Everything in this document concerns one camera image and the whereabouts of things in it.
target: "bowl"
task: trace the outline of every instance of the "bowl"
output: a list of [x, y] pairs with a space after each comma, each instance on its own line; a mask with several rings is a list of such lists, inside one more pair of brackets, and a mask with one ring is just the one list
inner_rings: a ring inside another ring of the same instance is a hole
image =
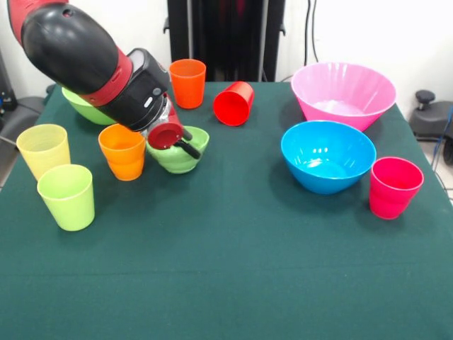
[[344, 62], [302, 67], [291, 87], [307, 120], [332, 120], [360, 131], [396, 101], [395, 86], [384, 75]]
[[[189, 142], [194, 148], [196, 148], [201, 154], [206, 150], [207, 143], [210, 140], [208, 133], [195, 126], [184, 127], [193, 136]], [[171, 174], [186, 174], [192, 171], [201, 160], [191, 157], [180, 147], [170, 147], [165, 150], [157, 150], [151, 147], [147, 142], [147, 150], [157, 162]]]
[[291, 127], [281, 148], [292, 175], [314, 193], [345, 190], [376, 160], [371, 140], [349, 125], [313, 120]]
[[80, 113], [83, 117], [90, 120], [92, 123], [99, 125], [112, 125], [116, 122], [100, 112], [97, 108], [92, 106], [90, 103], [86, 102], [80, 98], [74, 92], [71, 92], [68, 89], [62, 88], [63, 96], [68, 100], [71, 106]]

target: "pink bowl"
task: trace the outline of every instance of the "pink bowl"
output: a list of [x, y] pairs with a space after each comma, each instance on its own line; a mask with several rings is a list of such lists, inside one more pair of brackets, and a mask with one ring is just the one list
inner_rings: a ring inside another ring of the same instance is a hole
[[396, 101], [395, 86], [385, 76], [345, 62], [302, 67], [291, 87], [307, 120], [332, 120], [360, 131]]

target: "cable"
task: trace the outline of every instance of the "cable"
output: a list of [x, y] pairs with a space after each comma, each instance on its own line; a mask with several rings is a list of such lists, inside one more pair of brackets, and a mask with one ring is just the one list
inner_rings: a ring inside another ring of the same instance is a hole
[[27, 108], [28, 110], [31, 110], [31, 111], [33, 111], [33, 112], [36, 112], [38, 115], [41, 114], [40, 111], [36, 110], [35, 108], [31, 108], [30, 106], [23, 105], [23, 104], [21, 104], [21, 103], [17, 103], [17, 106], [22, 106], [23, 108]]
[[450, 111], [448, 112], [448, 121], [447, 121], [447, 124], [445, 125], [444, 132], [442, 133], [442, 135], [440, 136], [439, 140], [437, 141], [437, 143], [434, 147], [434, 154], [432, 156], [432, 161], [431, 161], [431, 167], [434, 172], [436, 171], [437, 165], [439, 164], [439, 158], [440, 158], [440, 153], [438, 154], [439, 148], [440, 148], [440, 145], [442, 144], [442, 141], [445, 138], [445, 134], [447, 133], [448, 128], [450, 127], [450, 124], [452, 123], [452, 116], [453, 116], [453, 106], [450, 108]]
[[269, 82], [269, 81], [268, 81], [268, 77], [266, 76], [266, 72], [264, 71], [264, 68], [263, 68], [263, 76], [262, 76], [262, 78], [264, 79], [264, 81], [265, 81], [266, 83]]
[[292, 74], [290, 76], [287, 76], [286, 78], [283, 78], [282, 80], [280, 80], [280, 83], [284, 82], [285, 80], [288, 80], [291, 77], [292, 77]]
[[305, 18], [305, 58], [304, 58], [304, 66], [306, 66], [306, 63], [308, 61], [310, 9], [311, 9], [311, 0], [309, 0], [309, 7], [306, 9], [306, 18]]
[[0, 140], [3, 140], [4, 142], [6, 142], [8, 144], [13, 145], [14, 147], [17, 146], [16, 142], [14, 142], [13, 140], [10, 140], [9, 138], [3, 137], [2, 135], [0, 135]]
[[318, 3], [318, 1], [314, 0], [313, 12], [311, 13], [311, 46], [313, 47], [314, 59], [316, 59], [316, 62], [319, 62], [318, 55], [316, 55], [316, 47], [315, 47], [315, 43], [314, 43], [314, 13], [316, 12], [317, 3]]
[[444, 181], [440, 178], [440, 175], [437, 173], [437, 171], [434, 171], [434, 173], [436, 174], [436, 177], [437, 177], [437, 179], [439, 180], [442, 189], [444, 189], [444, 191], [447, 192], [447, 188], [445, 188], [445, 183], [444, 183]]
[[451, 123], [452, 123], [452, 116], [453, 116], [453, 106], [450, 108], [449, 112], [448, 112], [448, 121], [447, 121], [447, 124], [445, 124], [445, 129], [442, 133], [442, 135], [439, 137], [439, 140], [436, 142], [436, 145], [434, 147], [434, 154], [432, 156], [432, 161], [431, 161], [431, 167], [432, 167], [432, 170], [434, 171], [437, 179], [439, 180], [440, 182], [440, 185], [442, 187], [442, 189], [445, 191], [445, 193], [447, 194], [448, 198], [450, 200], [453, 200], [453, 197], [450, 197], [449, 194], [448, 194], [448, 191], [451, 191], [453, 190], [453, 188], [447, 188], [445, 186], [445, 183], [444, 181], [442, 180], [442, 178], [440, 177], [440, 175], [438, 174], [438, 172], [436, 171], [437, 169], [437, 165], [439, 164], [439, 158], [440, 158], [440, 153], [439, 153], [439, 148], [440, 148], [440, 145], [442, 144], [442, 141], [444, 140], [445, 138], [445, 134], [447, 133]]

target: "green tablecloth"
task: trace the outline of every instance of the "green tablecloth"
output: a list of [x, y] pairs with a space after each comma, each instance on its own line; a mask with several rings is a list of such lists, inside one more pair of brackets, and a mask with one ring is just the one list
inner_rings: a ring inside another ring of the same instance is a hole
[[453, 339], [453, 210], [395, 107], [366, 131], [425, 185], [393, 222], [367, 206], [369, 175], [332, 196], [305, 191], [280, 155], [301, 120], [289, 84], [254, 84], [242, 127], [221, 125], [207, 84], [185, 125], [211, 134], [198, 168], [147, 157], [117, 181], [102, 127], [55, 91], [38, 123], [69, 133], [94, 177], [96, 219], [60, 230], [22, 159], [0, 193], [0, 339]]

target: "light green bowl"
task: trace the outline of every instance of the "light green bowl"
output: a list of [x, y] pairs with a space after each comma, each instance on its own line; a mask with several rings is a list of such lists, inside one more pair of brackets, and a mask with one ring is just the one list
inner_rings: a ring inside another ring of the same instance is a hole
[[71, 92], [65, 88], [62, 88], [62, 92], [63, 96], [68, 100], [72, 107], [92, 123], [99, 125], [112, 125], [116, 123], [112, 118], [104, 115], [97, 108], [80, 98], [74, 92]]
[[[194, 127], [194, 126], [185, 126], [184, 127], [188, 132], [193, 136], [189, 142], [194, 148], [196, 148], [202, 155], [206, 150], [207, 143], [210, 140], [210, 136], [206, 131]], [[157, 150], [152, 148], [147, 142], [147, 150], [153, 156], [155, 160], [168, 172], [172, 174], [186, 174], [189, 171], [193, 170], [200, 159], [195, 159], [191, 157], [187, 152], [185, 152], [180, 147], [171, 147], [166, 150]]]

